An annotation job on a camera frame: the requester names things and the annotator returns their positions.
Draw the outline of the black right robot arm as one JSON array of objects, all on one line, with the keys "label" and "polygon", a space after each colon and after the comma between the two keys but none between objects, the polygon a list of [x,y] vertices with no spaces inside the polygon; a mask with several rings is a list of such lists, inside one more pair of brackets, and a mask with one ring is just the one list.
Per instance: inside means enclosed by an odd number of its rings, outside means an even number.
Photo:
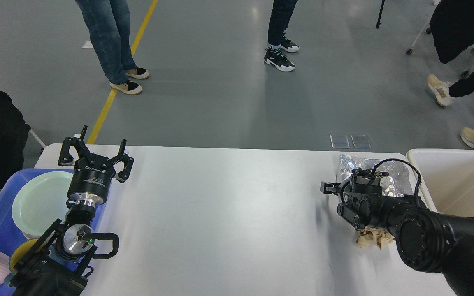
[{"label": "black right robot arm", "polygon": [[360,168],[341,183],[321,183],[324,194],[339,197],[337,213],[356,230],[383,228],[394,236],[401,260],[416,271],[442,273],[458,296],[474,296],[474,217],[427,209],[418,178],[413,195],[385,196],[380,179],[389,174]]}]

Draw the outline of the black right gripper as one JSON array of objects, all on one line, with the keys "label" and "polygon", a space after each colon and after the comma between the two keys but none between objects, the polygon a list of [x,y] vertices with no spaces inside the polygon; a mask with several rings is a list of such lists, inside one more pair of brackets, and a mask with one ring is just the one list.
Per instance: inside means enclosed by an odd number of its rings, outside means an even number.
[{"label": "black right gripper", "polygon": [[330,183],[322,181],[320,184],[320,192],[324,194],[333,194],[339,197],[342,203],[352,203],[351,196],[351,180],[346,179],[341,183]]}]

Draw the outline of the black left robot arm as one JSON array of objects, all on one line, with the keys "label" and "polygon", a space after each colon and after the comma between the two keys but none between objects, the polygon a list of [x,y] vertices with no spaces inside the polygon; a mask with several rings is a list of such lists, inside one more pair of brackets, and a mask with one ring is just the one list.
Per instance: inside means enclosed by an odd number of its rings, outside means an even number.
[{"label": "black left robot arm", "polygon": [[79,296],[94,271],[90,261],[107,260],[119,250],[117,234],[95,232],[91,223],[107,201],[112,180],[124,183],[134,159],[125,151],[126,140],[115,157],[92,153],[84,142],[86,130],[84,126],[79,137],[65,138],[58,159],[60,166],[74,167],[66,217],[11,256],[7,282],[15,296]]}]

